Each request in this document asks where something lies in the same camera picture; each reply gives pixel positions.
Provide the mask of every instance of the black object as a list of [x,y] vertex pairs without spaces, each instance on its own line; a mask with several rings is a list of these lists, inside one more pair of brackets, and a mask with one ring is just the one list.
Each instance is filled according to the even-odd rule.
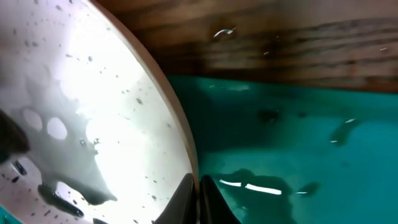
[[195,224],[197,198],[193,175],[185,174],[170,202],[160,214],[155,224]]
[[200,181],[200,224],[241,224],[209,175]]
[[[193,175],[185,174],[180,185],[160,214],[155,224],[196,224],[197,198]],[[200,223],[201,224],[241,224],[233,215],[218,187],[209,175],[200,182]]]

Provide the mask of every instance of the water droplet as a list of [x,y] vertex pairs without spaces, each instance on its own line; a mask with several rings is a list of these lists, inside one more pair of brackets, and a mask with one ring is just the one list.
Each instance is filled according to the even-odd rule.
[[46,213],[44,213],[44,216],[47,216],[48,214],[50,214],[51,210],[48,210]]
[[47,134],[55,139],[62,140],[68,136],[68,130],[59,118],[51,118],[47,123]]
[[25,170],[25,168],[22,166],[21,163],[19,163],[19,161],[15,161],[15,163],[13,163],[12,165],[14,165],[15,169],[18,171],[18,173],[20,175],[26,175],[27,172]]
[[143,105],[143,104],[144,104],[140,98],[137,98],[136,100],[137,100],[137,102],[138,102],[140,105]]
[[14,178],[11,180],[11,182],[12,182],[12,183],[16,183],[18,180],[19,180],[19,177],[14,177]]

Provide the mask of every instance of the dirt speck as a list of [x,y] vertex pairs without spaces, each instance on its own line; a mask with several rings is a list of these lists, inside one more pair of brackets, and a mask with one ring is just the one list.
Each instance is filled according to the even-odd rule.
[[47,216],[48,214],[50,214],[51,210],[48,210],[46,213],[44,213],[44,216]]
[[144,105],[144,103],[142,102],[142,100],[141,100],[140,98],[137,98],[136,100],[137,100],[137,102],[138,102],[140,105]]
[[16,183],[18,180],[19,180],[19,177],[14,177],[14,178],[11,180],[11,182],[12,182],[12,183]]

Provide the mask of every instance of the white curved surface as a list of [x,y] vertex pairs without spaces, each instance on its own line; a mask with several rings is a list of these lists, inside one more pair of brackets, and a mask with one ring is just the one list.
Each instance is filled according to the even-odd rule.
[[[31,146],[27,175],[1,167],[0,203],[24,223],[150,223],[196,174],[186,117],[135,37],[100,6],[71,2],[0,0],[0,109]],[[46,205],[42,182],[84,218]],[[62,182],[118,201],[89,205]]]

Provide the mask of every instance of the wooden plank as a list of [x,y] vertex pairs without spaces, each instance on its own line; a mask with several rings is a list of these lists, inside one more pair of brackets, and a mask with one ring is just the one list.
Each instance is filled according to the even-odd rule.
[[398,0],[100,2],[166,74],[398,91]]

